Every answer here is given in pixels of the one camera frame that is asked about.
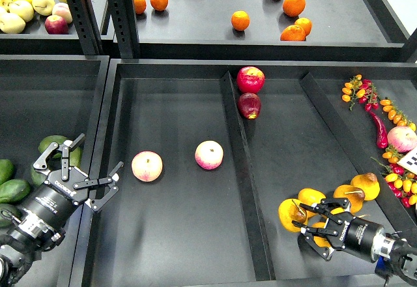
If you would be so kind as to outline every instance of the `apple stem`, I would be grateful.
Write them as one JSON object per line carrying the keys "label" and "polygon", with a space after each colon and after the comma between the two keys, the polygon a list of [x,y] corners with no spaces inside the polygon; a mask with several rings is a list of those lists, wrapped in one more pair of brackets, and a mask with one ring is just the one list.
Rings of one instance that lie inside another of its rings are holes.
{"label": "apple stem", "polygon": [[355,191],[347,191],[345,192],[345,194],[361,194],[362,191],[361,190],[355,190]]}
{"label": "apple stem", "polygon": [[306,214],[304,213],[304,211],[301,209],[301,207],[294,201],[294,200],[292,200],[293,201],[293,203],[295,204],[295,206],[297,207],[297,209],[301,212],[301,214],[302,214],[302,216],[303,217],[305,217],[306,216]]}

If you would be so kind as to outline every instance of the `shelf post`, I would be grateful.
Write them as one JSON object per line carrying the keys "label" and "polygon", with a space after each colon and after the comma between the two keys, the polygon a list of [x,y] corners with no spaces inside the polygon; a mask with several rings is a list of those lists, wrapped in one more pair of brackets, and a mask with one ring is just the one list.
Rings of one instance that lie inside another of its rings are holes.
{"label": "shelf post", "polygon": [[108,0],[108,9],[115,27],[121,58],[138,59],[139,37],[133,0]]}
{"label": "shelf post", "polygon": [[91,0],[66,0],[84,55],[103,55],[100,32]]}

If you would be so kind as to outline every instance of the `red apple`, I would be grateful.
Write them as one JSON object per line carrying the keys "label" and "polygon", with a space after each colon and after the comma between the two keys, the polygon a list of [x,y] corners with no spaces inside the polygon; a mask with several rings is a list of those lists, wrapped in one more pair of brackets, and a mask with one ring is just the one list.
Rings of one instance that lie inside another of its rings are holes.
{"label": "red apple", "polygon": [[237,74],[236,82],[243,93],[258,93],[265,83],[265,75],[257,67],[244,67]]}
{"label": "red apple", "polygon": [[68,25],[63,17],[50,15],[46,18],[45,29],[51,35],[67,35]]}
{"label": "red apple", "polygon": [[141,181],[154,181],[162,173],[162,159],[152,151],[142,151],[132,160],[133,175]]}
{"label": "red apple", "polygon": [[213,140],[207,140],[198,145],[195,150],[195,161],[205,170],[217,168],[223,160],[223,148]]}
{"label": "red apple", "polygon": [[240,114],[247,119],[256,119],[261,113],[261,99],[254,93],[244,93],[237,101]]}

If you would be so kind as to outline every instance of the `dark red apple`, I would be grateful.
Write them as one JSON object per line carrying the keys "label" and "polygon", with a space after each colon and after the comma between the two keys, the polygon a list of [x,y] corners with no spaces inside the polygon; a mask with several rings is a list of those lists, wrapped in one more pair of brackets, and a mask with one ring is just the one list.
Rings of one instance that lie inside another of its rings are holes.
{"label": "dark red apple", "polygon": [[63,17],[58,15],[50,15],[46,18],[45,29],[51,35],[68,34],[68,24]]}
{"label": "dark red apple", "polygon": [[244,93],[239,97],[237,108],[247,119],[256,119],[261,113],[261,99],[255,93]]}
{"label": "dark red apple", "polygon": [[258,93],[265,83],[265,75],[257,67],[244,67],[237,74],[236,83],[243,93]]}

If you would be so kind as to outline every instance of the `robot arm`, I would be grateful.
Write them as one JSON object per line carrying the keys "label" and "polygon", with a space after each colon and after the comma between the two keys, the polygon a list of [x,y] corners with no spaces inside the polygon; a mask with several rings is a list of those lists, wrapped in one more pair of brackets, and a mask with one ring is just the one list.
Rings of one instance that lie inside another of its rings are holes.
{"label": "robot arm", "polygon": [[[42,252],[49,251],[59,245],[65,238],[63,229],[66,221],[83,203],[93,211],[99,211],[119,190],[117,171],[123,166],[120,162],[103,179],[90,179],[89,176],[75,166],[70,166],[69,155],[85,139],[81,134],[76,140],[67,140],[59,145],[53,142],[33,164],[38,173],[47,176],[22,204],[22,220],[11,212],[3,210],[3,217],[14,223],[6,234],[0,235],[0,287],[16,284],[31,268],[32,263],[41,259]],[[61,169],[51,171],[48,160],[60,152]],[[107,185],[110,191],[101,199],[89,198],[92,189]]]}
{"label": "robot arm", "polygon": [[[300,206],[327,218],[323,228],[312,228],[293,221],[295,226],[301,228],[304,239],[323,259],[329,261],[334,251],[338,250],[368,262],[378,260],[375,270],[378,276],[388,281],[397,275],[408,284],[417,286],[417,249],[405,239],[387,236],[383,225],[352,215],[348,199],[322,199],[319,204]],[[344,212],[331,214],[336,207],[342,207]],[[331,247],[319,247],[313,240],[314,236],[327,239]]]}

